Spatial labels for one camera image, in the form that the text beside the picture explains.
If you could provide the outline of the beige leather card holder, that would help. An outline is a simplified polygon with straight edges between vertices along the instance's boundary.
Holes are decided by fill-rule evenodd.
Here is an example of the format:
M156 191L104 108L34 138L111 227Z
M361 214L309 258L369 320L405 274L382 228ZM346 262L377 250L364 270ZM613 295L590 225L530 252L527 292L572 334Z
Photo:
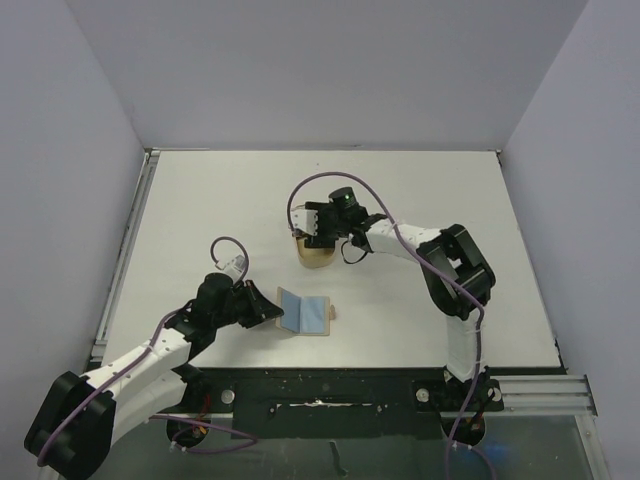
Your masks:
M299 296L279 287L277 305L283 314L275 320L276 327L297 336L329 336L337 318L327 296Z

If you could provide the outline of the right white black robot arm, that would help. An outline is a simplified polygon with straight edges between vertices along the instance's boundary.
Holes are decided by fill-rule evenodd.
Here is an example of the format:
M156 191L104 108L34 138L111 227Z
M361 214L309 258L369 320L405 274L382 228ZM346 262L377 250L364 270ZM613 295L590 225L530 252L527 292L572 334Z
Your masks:
M469 231L460 224L427 229L370 213L350 187L326 202L307 201L290 210L291 226L303 248L329 249L345 240L366 254L388 254L417 263L428 294L447 322L445 384L448 402L469 408L481 396L475 378L485 369L481 353L484 307L496 277Z

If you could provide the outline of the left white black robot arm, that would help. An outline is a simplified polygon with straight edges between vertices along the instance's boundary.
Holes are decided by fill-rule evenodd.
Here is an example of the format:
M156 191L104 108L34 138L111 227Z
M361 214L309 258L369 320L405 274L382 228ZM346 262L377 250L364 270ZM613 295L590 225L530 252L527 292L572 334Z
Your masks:
M169 312L150 339L89 372L67 371L51 385L29 428L25 449L40 467L87 479L123 435L167 408L200 405L206 381L191 360L217 332L253 328L283 315L250 281L207 275L196 296Z

